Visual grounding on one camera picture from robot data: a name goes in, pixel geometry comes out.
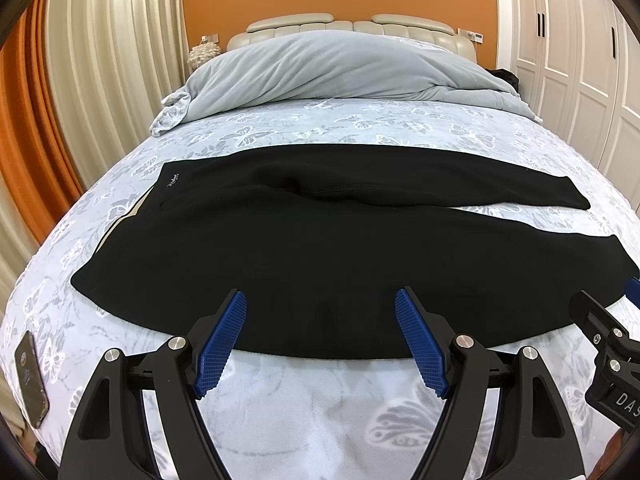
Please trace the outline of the black pants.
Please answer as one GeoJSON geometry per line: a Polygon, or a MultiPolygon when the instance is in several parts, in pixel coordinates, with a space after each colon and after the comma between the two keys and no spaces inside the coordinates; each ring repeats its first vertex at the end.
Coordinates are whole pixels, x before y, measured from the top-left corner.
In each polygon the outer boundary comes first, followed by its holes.
{"type": "Polygon", "coordinates": [[[586,210],[567,177],[453,151],[310,144],[168,162],[70,280],[103,310],[183,335],[231,289],[236,345],[405,359],[396,292],[488,346],[567,326],[570,297],[614,304],[638,266],[615,236],[553,233],[489,205],[586,210]]]}

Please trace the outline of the black smartphone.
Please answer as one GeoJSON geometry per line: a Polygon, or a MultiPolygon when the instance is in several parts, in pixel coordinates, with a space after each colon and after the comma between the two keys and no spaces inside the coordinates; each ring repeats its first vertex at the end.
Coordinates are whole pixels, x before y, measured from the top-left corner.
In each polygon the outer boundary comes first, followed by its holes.
{"type": "Polygon", "coordinates": [[[14,356],[29,425],[39,429],[48,414],[50,403],[40,372],[35,338],[29,330],[24,333],[14,356]]]}

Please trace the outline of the butterfly print bed sheet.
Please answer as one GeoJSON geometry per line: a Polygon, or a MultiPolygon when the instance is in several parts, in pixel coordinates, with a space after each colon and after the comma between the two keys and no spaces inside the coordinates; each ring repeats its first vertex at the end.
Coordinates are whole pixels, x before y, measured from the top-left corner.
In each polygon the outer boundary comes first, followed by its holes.
{"type": "MultiPolygon", "coordinates": [[[[639,252],[634,206],[574,148],[531,120],[489,108],[436,102],[291,101],[247,108],[143,141],[108,170],[41,246],[27,243],[1,269],[2,408],[24,420],[14,351],[37,344],[50,410],[37,438],[59,458],[82,392],[103,353],[156,349],[164,336],[117,318],[70,284],[103,234],[157,179],[165,162],[299,143],[363,143],[460,151],[567,176],[586,211],[516,205],[490,216],[538,229],[616,235],[639,252]]],[[[200,410],[235,479],[407,479],[442,402],[409,361],[322,362],[237,351],[200,410]]]]}

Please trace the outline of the dark item beside bed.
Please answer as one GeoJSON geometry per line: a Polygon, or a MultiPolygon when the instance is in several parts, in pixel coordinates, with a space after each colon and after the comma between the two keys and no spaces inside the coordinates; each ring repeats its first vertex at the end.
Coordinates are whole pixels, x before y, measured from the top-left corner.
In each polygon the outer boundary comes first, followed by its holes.
{"type": "Polygon", "coordinates": [[[497,68],[496,70],[488,70],[492,76],[497,77],[499,79],[504,80],[516,91],[520,92],[520,80],[518,76],[514,73],[510,72],[510,70],[505,70],[504,68],[497,68]]]}

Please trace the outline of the white wardrobe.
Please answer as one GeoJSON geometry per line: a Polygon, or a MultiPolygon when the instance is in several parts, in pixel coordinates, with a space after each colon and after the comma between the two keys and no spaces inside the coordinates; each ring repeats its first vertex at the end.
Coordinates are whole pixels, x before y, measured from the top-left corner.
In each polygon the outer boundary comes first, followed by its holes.
{"type": "Polygon", "coordinates": [[[637,210],[639,41],[613,0],[498,0],[497,61],[637,210]]]}

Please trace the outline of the orange curtain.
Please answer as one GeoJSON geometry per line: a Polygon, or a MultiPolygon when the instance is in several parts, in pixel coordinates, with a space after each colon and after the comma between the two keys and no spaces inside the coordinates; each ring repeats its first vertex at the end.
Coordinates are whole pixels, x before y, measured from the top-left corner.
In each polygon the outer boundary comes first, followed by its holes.
{"type": "Polygon", "coordinates": [[[1,174],[38,243],[85,192],[51,96],[46,15],[32,0],[1,49],[1,174]]]}

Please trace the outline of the grey duvet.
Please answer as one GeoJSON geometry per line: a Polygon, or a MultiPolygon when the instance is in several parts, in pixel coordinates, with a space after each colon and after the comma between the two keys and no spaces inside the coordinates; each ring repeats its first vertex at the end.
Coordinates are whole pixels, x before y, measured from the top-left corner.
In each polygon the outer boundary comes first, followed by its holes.
{"type": "Polygon", "coordinates": [[[165,96],[149,132],[289,100],[433,101],[535,113],[506,81],[447,49],[408,38],[314,30],[221,54],[165,96]]]}

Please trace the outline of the white bedside ornament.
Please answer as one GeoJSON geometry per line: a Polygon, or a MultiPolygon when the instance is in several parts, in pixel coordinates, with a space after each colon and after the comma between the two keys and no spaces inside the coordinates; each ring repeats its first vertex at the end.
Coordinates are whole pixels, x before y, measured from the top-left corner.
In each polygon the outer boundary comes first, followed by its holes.
{"type": "Polygon", "coordinates": [[[219,47],[219,41],[214,44],[207,40],[207,36],[201,36],[200,43],[194,46],[189,52],[188,65],[190,70],[194,72],[194,70],[197,70],[200,66],[220,54],[221,48],[219,47]]]}

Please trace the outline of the cream curtain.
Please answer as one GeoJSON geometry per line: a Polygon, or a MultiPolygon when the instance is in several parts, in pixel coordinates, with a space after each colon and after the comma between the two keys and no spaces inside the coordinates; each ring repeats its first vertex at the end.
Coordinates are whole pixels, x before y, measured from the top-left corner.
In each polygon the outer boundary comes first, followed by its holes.
{"type": "MultiPolygon", "coordinates": [[[[85,191],[149,133],[186,79],[182,0],[47,0],[46,65],[63,139],[85,191]]],[[[42,243],[1,175],[1,291],[42,243]]]]}

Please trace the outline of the white wall switch panel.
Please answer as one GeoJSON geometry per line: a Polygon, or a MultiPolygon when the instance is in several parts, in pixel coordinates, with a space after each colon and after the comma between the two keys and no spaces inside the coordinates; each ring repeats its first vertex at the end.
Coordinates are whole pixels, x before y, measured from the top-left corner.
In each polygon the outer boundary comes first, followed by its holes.
{"type": "Polygon", "coordinates": [[[459,28],[458,34],[474,42],[474,44],[482,44],[484,42],[484,36],[480,32],[459,28]]]}

